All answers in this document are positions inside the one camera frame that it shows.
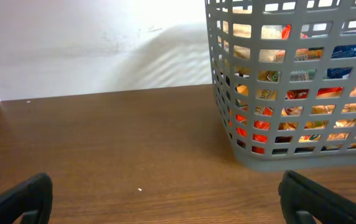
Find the orange spaghetti packet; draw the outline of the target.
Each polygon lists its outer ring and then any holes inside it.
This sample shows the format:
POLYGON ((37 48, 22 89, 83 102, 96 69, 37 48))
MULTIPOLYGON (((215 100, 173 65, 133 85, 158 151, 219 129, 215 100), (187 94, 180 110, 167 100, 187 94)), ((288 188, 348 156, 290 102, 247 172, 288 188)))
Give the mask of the orange spaghetti packet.
MULTIPOLYGON (((251 36, 251 27, 248 25, 239 25, 235 24, 233 26, 234 33, 240 37, 250 37, 251 36)), ((264 26, 261 28, 261 37, 264 39, 288 39, 291 32, 291 26, 264 26)), ((234 46, 234 56, 249 59, 250 58, 250 49, 246 47, 234 46)), ((322 48, 316 49, 298 49, 296 51, 296 61, 303 60, 316 60, 321 58, 322 56, 322 48)), ((260 57, 262 60, 267 62, 282 62, 285 57, 284 50, 263 50, 260 53, 260 57)), ((247 67, 236 66, 234 67, 235 74, 240 77, 248 78, 250 69, 247 67)), ((302 82, 302 81, 311 81, 316 74, 315 70, 296 70, 289 74, 289 80, 291 82, 302 82)), ((259 81, 264 82, 273 82, 277 83, 280 81, 282 77, 282 72, 274 71, 274 70, 260 70, 258 72, 259 81)), ((236 87, 238 93, 242 95, 248 95, 248 87, 246 85, 239 84, 236 87)), ((317 96, 322 98, 339 96, 342 93, 342 87, 332 87, 332 88, 323 88, 317 92, 317 96)), ((308 89, 298 89, 298 90, 288 90, 285 94, 286 100, 298 100, 305 99, 309 93, 308 89)), ((262 100, 275 100, 278 92, 276 90, 258 90, 256 97, 262 100)), ((312 109, 312 112, 315 114, 322 113, 331 113, 334 109, 333 105, 328 106, 315 106, 312 109)), ((263 116, 272 116, 273 115, 273 107, 270 106, 257 106, 255 108, 255 114, 263 115, 263 116)), ((302 113, 301 106, 294 107, 284 107, 281 111, 281 116, 296 116, 302 113)), ((324 128, 327 125, 325 121, 308 121, 305 124, 306 129, 316 129, 316 128, 324 128)), ((271 123, 268 121, 258 121, 254 122, 254 127, 257 129, 265 129, 269 130, 271 127, 271 123)), ((297 122, 287 122, 281 123, 278 127, 279 130, 295 130, 297 128, 297 122)), ((321 135, 305 135, 299 138, 299 142, 310 142, 310 141, 318 141, 320 140, 321 135)), ((258 142, 266 143, 268 142, 268 137, 265 134, 254 134, 253 140, 258 142)))

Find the brown snack bag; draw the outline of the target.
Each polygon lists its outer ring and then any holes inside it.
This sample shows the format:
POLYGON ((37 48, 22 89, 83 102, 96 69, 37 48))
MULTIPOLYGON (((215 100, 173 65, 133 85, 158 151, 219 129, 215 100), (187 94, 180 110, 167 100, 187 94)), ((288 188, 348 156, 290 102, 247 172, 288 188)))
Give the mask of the brown snack bag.
MULTIPOLYGON (((321 88, 317 92, 318 98, 334 98, 341 95, 344 89, 342 87, 333 87, 333 88, 321 88)), ((293 90, 289 91, 286 95, 287 99, 302 99, 307 96, 307 90, 293 90)), ((356 96, 356 87, 351 91, 350 96, 356 96)), ((331 114, 334 112, 335 105, 315 105, 312 107, 311 114, 331 114)), ((300 115, 302 108, 292 107, 284 108, 281 112, 283 116, 294 116, 300 115)), ((345 104, 342 108, 343 113, 356 113, 356 103, 345 104)), ((324 129, 327 127, 329 122, 325 121, 308 121, 305 124, 306 129, 324 129)), ((352 128, 356 125, 356 118, 351 119, 338 119, 334 123, 334 128, 352 128)), ((281 123, 278 127, 279 130, 295 130, 297 128, 297 122, 287 122, 281 123)), ((328 141, 335 140, 344 140, 349 137, 349 133, 331 133, 328 135, 328 141)), ((299 142, 316 142, 321 140, 321 134, 312 134, 312 135, 303 135, 299 138, 299 142)), ((356 143, 349 145, 350 148, 356 148, 356 143)))

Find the small brown paper packet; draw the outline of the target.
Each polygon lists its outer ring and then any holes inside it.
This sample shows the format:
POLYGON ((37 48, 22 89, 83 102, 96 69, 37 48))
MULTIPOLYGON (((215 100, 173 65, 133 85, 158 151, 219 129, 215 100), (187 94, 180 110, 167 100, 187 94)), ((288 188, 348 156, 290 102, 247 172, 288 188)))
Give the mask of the small brown paper packet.
POLYGON ((217 24, 217 45, 224 56, 231 55, 245 62, 257 60, 261 63, 281 63, 284 61, 285 50, 273 47, 285 39, 285 25, 256 22, 252 7, 220 6, 216 13, 222 16, 217 24))

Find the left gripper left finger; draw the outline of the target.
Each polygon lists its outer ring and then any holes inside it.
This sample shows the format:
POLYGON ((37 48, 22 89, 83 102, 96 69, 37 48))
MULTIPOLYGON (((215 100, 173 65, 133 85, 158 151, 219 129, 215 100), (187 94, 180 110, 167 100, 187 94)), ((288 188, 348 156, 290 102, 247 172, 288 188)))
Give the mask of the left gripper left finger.
POLYGON ((52 212, 53 184, 38 173, 0 194, 0 223, 48 224, 52 212))

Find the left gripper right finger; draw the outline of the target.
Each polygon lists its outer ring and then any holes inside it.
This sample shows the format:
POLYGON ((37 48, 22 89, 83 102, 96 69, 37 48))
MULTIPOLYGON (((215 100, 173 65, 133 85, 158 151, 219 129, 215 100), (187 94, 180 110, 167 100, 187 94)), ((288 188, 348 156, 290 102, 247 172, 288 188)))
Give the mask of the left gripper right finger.
POLYGON ((356 203, 293 170, 284 173, 278 194, 286 223, 356 224, 356 203))

